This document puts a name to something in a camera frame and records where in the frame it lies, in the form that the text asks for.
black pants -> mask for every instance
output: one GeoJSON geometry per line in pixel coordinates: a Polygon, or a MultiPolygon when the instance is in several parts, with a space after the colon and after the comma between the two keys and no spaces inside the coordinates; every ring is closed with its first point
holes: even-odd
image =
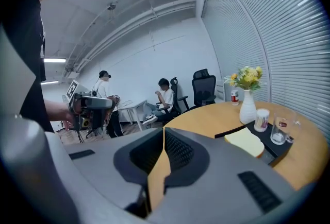
{"type": "Polygon", "coordinates": [[[107,130],[111,138],[123,136],[122,130],[120,128],[118,111],[114,111],[112,113],[109,124],[107,126],[107,130]]]}

black tray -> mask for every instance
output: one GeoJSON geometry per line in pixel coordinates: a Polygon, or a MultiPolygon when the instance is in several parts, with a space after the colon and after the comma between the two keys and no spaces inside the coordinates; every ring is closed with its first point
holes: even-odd
{"type": "Polygon", "coordinates": [[[260,159],[271,166],[275,166],[280,160],[282,160],[292,146],[292,143],[289,143],[287,141],[285,141],[282,145],[274,144],[270,140],[270,134],[272,132],[273,125],[268,123],[266,131],[257,132],[254,129],[254,121],[242,125],[236,129],[216,134],[214,138],[221,138],[227,134],[231,134],[233,132],[237,132],[241,129],[244,129],[245,127],[247,127],[264,144],[265,150],[263,151],[263,154],[260,159]]]}

black office chair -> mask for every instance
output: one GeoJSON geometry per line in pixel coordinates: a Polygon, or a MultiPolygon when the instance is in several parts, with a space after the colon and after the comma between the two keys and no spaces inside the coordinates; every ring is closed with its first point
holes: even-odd
{"type": "Polygon", "coordinates": [[[174,119],[175,117],[178,117],[182,113],[181,108],[177,102],[178,101],[178,99],[177,99],[177,78],[176,77],[172,78],[170,83],[171,83],[171,90],[173,90],[173,92],[174,92],[173,108],[171,109],[170,112],[168,112],[168,109],[170,108],[169,106],[158,109],[159,111],[164,110],[166,113],[165,115],[159,116],[158,120],[157,120],[158,122],[163,122],[163,124],[169,122],[170,120],[174,119]]]}
{"type": "Polygon", "coordinates": [[[187,96],[178,99],[183,100],[187,111],[198,108],[205,101],[206,105],[214,104],[215,102],[215,89],[217,79],[213,75],[209,75],[207,69],[196,71],[193,75],[192,88],[194,90],[194,104],[195,106],[189,108],[186,98],[187,96]]]}

white vase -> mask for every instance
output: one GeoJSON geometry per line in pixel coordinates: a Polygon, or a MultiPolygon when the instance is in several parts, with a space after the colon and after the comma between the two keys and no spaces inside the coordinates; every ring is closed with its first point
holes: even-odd
{"type": "Polygon", "coordinates": [[[252,91],[244,90],[244,101],[239,112],[239,119],[241,123],[247,124],[256,119],[257,109],[254,104],[252,91]]]}

desk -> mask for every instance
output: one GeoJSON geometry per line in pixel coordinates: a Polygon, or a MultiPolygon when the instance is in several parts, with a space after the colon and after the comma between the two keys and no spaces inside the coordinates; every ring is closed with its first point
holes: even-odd
{"type": "Polygon", "coordinates": [[[136,122],[138,123],[138,126],[139,126],[140,131],[142,131],[143,129],[142,129],[142,126],[141,126],[141,123],[140,123],[140,120],[139,120],[137,108],[139,106],[143,105],[144,103],[146,103],[146,99],[145,100],[133,101],[132,103],[130,103],[128,105],[125,105],[123,107],[118,106],[118,110],[119,111],[127,110],[130,124],[133,124],[133,120],[132,120],[132,116],[131,116],[130,110],[133,111],[133,115],[134,115],[134,117],[136,119],[136,122]]]}
{"type": "MultiPolygon", "coordinates": [[[[268,102],[255,102],[257,109],[270,110],[269,123],[273,123],[274,110],[286,108],[268,102]]],[[[188,111],[165,125],[186,131],[195,132],[214,138],[215,134],[241,126],[239,111],[242,102],[233,106],[231,102],[211,104],[188,111]]],[[[301,130],[293,130],[295,142],[288,154],[274,167],[295,189],[317,180],[322,174],[328,160],[328,145],[325,137],[311,121],[298,114],[301,130]]],[[[162,179],[170,173],[169,160],[163,150],[155,167],[148,177],[148,187],[152,208],[161,201],[163,194],[162,179]]]]}

